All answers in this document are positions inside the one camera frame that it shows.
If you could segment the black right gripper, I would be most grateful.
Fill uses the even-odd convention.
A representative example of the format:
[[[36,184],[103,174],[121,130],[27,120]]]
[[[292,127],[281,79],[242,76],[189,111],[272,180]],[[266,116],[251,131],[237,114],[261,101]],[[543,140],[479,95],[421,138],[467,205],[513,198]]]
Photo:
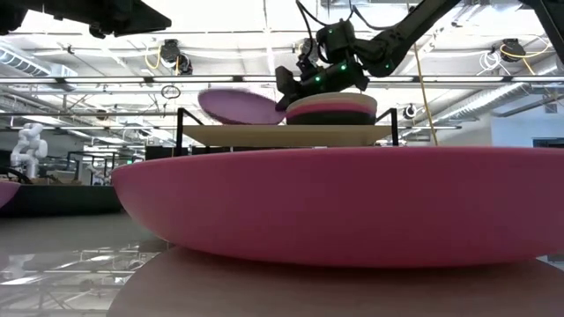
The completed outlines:
[[[284,66],[275,69],[278,91],[283,97],[277,102],[275,110],[285,112],[293,98],[305,98],[327,92],[341,92],[351,86],[361,91],[367,89],[369,78],[364,75],[362,66],[353,59],[332,64],[319,69],[305,80],[295,79],[293,73]]]

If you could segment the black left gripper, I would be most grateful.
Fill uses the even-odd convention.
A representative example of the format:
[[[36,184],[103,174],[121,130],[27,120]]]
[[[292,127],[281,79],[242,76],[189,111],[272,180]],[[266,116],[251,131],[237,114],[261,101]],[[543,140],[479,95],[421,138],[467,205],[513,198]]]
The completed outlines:
[[[88,24],[92,35],[124,36],[162,31],[172,25],[170,18],[141,0],[24,0],[17,1],[17,27],[29,11]]]

